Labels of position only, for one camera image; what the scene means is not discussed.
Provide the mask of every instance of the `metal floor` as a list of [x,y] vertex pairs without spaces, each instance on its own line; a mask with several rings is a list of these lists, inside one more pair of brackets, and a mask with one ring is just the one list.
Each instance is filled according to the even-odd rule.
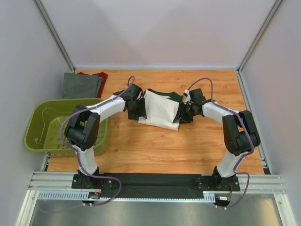
[[[232,202],[239,198],[233,194]],[[45,211],[64,210],[80,201],[37,201]],[[35,208],[31,226],[281,226],[273,195],[246,195],[230,210],[210,203],[111,202],[99,207],[79,207],[58,214]]]

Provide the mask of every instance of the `dark green cloth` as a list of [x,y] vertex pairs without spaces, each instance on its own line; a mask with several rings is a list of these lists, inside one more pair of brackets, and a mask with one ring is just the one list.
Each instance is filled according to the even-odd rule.
[[176,92],[172,92],[172,93],[162,93],[162,92],[157,92],[154,91],[153,89],[147,89],[148,91],[158,94],[160,96],[168,96],[170,100],[176,101],[176,102],[182,102],[183,100],[183,96],[177,94]]

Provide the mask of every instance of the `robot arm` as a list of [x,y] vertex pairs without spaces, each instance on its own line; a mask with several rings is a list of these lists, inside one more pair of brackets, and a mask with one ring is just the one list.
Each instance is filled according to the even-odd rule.
[[80,167],[79,171],[86,175],[82,167],[89,174],[98,174],[99,169],[94,158],[94,144],[97,140],[99,124],[111,115],[127,110],[128,118],[138,120],[146,117],[144,98],[139,98],[142,89],[132,85],[126,93],[120,97],[121,92],[114,93],[104,100],[102,106],[97,103],[92,106],[76,106],[73,113],[83,111],[72,117],[65,129],[65,136],[72,146],[78,151]]
[[235,170],[241,162],[240,159],[252,150],[245,131],[238,129],[242,125],[237,114],[242,118],[253,146],[257,147],[260,144],[259,134],[250,111],[233,111],[215,101],[206,100],[201,89],[190,91],[185,103],[179,107],[179,111],[181,111],[179,114],[180,122],[192,122],[193,116],[200,114],[223,125],[224,142],[227,150],[220,164],[214,169],[213,176],[217,184],[232,180],[235,176]]

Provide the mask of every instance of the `red cloth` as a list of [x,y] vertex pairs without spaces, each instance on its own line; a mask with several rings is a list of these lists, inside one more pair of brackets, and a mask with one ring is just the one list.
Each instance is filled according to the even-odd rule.
[[100,73],[93,74],[93,75],[98,75],[98,77],[102,77],[103,78],[103,81],[100,84],[100,88],[99,88],[98,93],[97,93],[97,98],[101,98],[105,82],[107,81],[107,78],[108,78],[108,74],[106,74],[104,72],[100,72]]

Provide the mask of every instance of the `black mounting plate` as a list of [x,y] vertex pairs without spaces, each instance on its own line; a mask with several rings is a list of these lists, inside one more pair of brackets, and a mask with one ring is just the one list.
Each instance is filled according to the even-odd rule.
[[196,176],[194,182],[198,184],[198,189],[200,191],[223,191],[229,192],[231,190],[230,184],[232,186],[232,191],[238,192],[240,191],[240,186],[238,182],[238,178],[235,176],[230,181],[220,182],[216,184],[216,180],[213,176]]

